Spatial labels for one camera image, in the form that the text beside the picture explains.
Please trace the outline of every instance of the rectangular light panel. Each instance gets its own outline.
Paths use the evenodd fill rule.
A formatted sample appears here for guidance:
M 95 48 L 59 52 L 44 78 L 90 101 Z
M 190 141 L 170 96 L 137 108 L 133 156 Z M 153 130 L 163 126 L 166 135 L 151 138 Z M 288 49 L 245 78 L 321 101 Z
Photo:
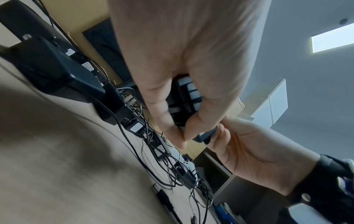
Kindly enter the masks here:
M 354 44 L 354 23 L 311 37 L 312 53 Z

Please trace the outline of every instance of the black wristband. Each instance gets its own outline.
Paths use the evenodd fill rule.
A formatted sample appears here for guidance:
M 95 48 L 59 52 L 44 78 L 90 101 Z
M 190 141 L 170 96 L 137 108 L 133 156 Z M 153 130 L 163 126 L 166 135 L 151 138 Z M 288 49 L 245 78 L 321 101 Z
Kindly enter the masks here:
M 338 177 L 353 180 L 348 164 L 322 155 L 313 171 L 295 187 L 288 200 L 308 204 L 332 223 L 353 223 L 354 199 L 340 189 Z

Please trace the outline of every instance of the ceiling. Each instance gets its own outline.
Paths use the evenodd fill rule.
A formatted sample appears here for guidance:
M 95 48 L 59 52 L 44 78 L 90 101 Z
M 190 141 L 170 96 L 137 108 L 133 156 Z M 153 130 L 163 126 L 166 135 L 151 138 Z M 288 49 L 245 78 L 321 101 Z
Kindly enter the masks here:
M 312 54 L 310 42 L 344 18 L 354 22 L 353 0 L 273 0 L 242 99 L 285 78 L 289 108 L 278 123 L 354 134 L 354 44 Z

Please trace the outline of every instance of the hand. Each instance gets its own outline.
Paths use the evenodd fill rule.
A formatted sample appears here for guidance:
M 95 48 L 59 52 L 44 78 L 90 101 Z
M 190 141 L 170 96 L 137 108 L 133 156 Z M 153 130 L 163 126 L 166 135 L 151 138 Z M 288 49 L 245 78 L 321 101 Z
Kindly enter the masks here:
M 213 129 L 241 94 L 256 58 L 251 35 L 264 1 L 108 1 L 131 75 L 156 124 L 178 148 Z M 204 99 L 183 134 L 166 98 L 173 77 L 186 73 Z
M 320 155 L 285 136 L 240 118 L 224 118 L 209 149 L 233 174 L 289 195 Z

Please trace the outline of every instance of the wooden table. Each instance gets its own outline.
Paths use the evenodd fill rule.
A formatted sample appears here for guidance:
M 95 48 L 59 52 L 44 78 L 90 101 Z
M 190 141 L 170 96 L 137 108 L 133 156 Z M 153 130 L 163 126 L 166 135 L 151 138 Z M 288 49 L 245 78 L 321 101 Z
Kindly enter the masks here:
M 0 223 L 173 223 L 117 126 L 92 104 L 44 95 L 1 58 L 0 65 L 8 69 L 0 68 Z M 168 182 L 145 143 L 126 134 Z M 189 224 L 189 190 L 166 192 Z M 207 223 L 215 223 L 211 214 Z

